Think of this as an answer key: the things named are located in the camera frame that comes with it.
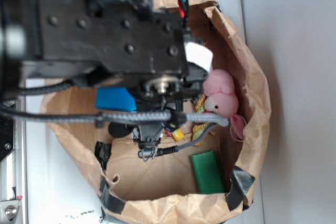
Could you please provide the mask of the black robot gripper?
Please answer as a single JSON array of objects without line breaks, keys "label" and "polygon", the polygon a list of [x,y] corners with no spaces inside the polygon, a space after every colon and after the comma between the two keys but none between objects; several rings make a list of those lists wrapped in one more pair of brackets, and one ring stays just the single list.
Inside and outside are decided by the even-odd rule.
[{"label": "black robot gripper", "polygon": [[103,124],[136,128],[139,157],[179,151],[158,148],[164,129],[207,116],[185,114],[182,103],[203,93],[209,66],[192,59],[197,46],[186,17],[155,10],[153,0],[38,0],[40,35],[46,70],[43,78],[63,78],[49,91],[80,88],[126,88],[136,111],[99,114],[39,114],[55,123]]}]

